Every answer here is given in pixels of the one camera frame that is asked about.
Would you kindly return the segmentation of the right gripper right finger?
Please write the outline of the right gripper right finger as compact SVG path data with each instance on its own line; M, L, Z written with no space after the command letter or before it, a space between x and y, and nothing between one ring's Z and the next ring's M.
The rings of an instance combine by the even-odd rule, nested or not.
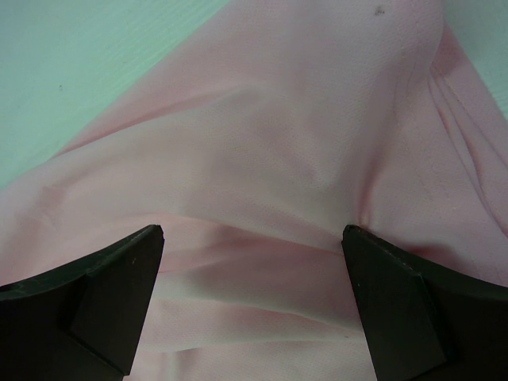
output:
M507 289L355 225L341 242L378 380L505 380Z

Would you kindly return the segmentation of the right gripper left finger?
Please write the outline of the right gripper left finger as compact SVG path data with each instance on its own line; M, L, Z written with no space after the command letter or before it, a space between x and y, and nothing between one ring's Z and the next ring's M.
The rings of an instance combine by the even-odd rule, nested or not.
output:
M130 374L164 248L149 225L88 256L1 288L3 380Z

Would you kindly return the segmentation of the pink t shirt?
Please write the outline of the pink t shirt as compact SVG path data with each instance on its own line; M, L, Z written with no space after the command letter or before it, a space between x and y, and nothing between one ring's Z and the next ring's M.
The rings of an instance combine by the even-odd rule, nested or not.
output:
M133 380L372 380L341 238L507 283L507 123L439 1L233 1L1 193L1 280L164 230Z

